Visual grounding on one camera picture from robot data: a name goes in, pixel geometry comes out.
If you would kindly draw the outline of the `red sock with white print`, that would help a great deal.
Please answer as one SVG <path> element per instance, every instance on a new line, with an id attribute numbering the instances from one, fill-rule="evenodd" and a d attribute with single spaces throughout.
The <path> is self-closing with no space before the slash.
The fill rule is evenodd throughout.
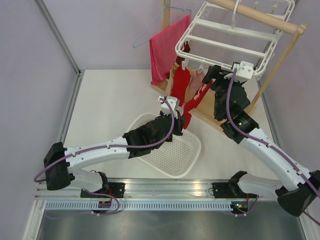
<path id="1" fill-rule="evenodd" d="M 196 109 L 198 105 L 202 102 L 208 90 L 211 88 L 213 81 L 210 81 L 208 84 L 203 83 L 198 90 L 195 92 L 193 97 L 184 105 L 183 107 L 183 115 L 185 118 L 185 122 L 183 124 L 183 129 L 186 130 L 191 122 L 192 115 L 190 113 L 191 110 Z"/>

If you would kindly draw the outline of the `white clip drying hanger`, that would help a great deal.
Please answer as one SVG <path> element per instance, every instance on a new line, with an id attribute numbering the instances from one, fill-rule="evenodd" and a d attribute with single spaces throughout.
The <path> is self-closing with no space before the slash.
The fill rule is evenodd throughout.
<path id="1" fill-rule="evenodd" d="M 204 1 L 189 27 L 175 46 L 178 56 L 185 58 L 182 68 L 188 64 L 202 69 L 219 65 L 232 71 L 234 62 L 252 63 L 251 79 L 260 80 L 283 32 L 246 18 L 234 10 Z M 183 52 L 188 42 L 190 52 Z"/>

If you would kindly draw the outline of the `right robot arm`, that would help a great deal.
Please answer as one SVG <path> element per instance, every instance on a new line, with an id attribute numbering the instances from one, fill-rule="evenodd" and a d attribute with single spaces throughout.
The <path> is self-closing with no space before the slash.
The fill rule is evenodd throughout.
<path id="1" fill-rule="evenodd" d="M 277 146 L 249 116 L 250 101 L 243 84 L 236 80 L 239 67 L 223 70 L 210 66 L 202 83 L 214 91 L 213 116 L 221 121 L 223 133 L 236 144 L 253 153 L 278 178 L 257 177 L 238 171 L 228 180 L 228 191 L 235 197 L 266 197 L 292 216 L 299 217 L 320 196 L 320 172 L 310 171 Z"/>

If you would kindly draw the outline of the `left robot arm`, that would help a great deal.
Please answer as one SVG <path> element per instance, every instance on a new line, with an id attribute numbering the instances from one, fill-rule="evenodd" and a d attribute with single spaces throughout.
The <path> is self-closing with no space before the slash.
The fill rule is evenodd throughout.
<path id="1" fill-rule="evenodd" d="M 43 160 L 46 188 L 57 191 L 74 186 L 103 198 L 110 190 L 106 174 L 90 172 L 85 167 L 149 155 L 164 142 L 172 142 L 174 135 L 183 135 L 185 122 L 186 118 L 178 111 L 175 116 L 161 112 L 146 124 L 104 143 L 69 148 L 64 147 L 62 142 L 54 143 Z"/>

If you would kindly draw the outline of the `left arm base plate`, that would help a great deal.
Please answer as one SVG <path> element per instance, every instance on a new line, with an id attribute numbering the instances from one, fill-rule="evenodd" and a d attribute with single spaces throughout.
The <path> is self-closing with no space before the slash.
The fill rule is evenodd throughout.
<path id="1" fill-rule="evenodd" d="M 117 199 L 122 199 L 125 193 L 125 183 L 124 182 L 111 182 L 109 183 L 108 189 L 101 189 L 93 193 L 88 193 L 85 190 L 81 190 L 81 198 L 105 198 L 105 195 L 111 195 Z"/>

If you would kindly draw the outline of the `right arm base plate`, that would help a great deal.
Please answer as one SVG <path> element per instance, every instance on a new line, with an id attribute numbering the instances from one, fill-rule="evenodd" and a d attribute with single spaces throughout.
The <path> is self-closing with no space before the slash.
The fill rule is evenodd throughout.
<path id="1" fill-rule="evenodd" d="M 217 199 L 236 199 L 242 197 L 240 192 L 228 182 L 213 182 L 212 193 Z"/>

